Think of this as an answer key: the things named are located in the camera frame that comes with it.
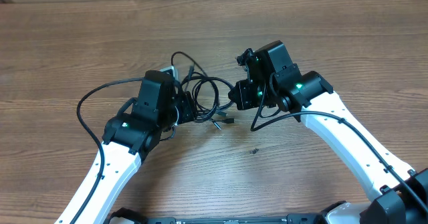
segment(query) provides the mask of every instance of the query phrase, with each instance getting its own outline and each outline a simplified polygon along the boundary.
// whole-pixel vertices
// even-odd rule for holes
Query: wooden table
[[[0,222],[53,223],[95,157],[76,118],[89,90],[169,65],[174,51],[211,76],[245,77],[234,57],[280,39],[399,158],[428,166],[428,0],[158,0],[0,5]],[[189,62],[177,58],[182,75]],[[228,89],[219,86],[221,99]],[[138,94],[111,87],[83,105],[101,136]],[[212,94],[204,91],[206,101]],[[327,144],[295,120],[250,132],[255,110],[217,130],[189,123],[159,144],[113,210],[222,217],[319,211],[366,201]],[[251,150],[259,149],[256,154]]]

